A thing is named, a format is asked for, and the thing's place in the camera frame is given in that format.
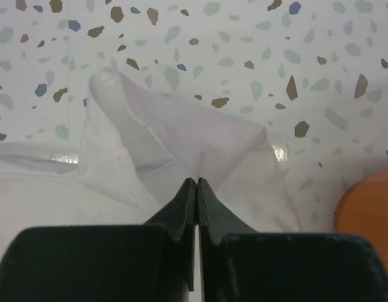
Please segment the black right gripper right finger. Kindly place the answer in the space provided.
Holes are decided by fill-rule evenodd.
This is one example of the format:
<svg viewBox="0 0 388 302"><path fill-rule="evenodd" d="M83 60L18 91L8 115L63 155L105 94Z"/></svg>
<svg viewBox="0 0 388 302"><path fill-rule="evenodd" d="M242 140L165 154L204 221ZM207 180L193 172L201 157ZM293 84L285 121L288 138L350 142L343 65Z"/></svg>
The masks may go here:
<svg viewBox="0 0 388 302"><path fill-rule="evenodd" d="M341 233L261 233L197 185L204 301L388 301L368 240Z"/></svg>

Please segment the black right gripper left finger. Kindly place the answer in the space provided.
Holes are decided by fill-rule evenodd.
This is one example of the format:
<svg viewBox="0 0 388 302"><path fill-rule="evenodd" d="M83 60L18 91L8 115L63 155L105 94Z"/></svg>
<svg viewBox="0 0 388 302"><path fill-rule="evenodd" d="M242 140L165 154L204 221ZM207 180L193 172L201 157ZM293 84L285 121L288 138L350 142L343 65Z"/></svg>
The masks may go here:
<svg viewBox="0 0 388 302"><path fill-rule="evenodd" d="M0 263L0 301L188 301L197 185L141 225L23 230Z"/></svg>

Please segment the white t shirt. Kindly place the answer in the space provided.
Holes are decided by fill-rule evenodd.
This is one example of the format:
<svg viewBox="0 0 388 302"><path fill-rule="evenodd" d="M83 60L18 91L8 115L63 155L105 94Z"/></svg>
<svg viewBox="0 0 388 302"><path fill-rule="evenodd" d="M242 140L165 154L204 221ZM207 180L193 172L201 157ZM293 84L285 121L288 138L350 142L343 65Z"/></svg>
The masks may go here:
<svg viewBox="0 0 388 302"><path fill-rule="evenodd" d="M266 128L153 94L103 69L89 80L80 148L0 142L0 240L50 225L142 223L204 178L261 232L297 232Z"/></svg>

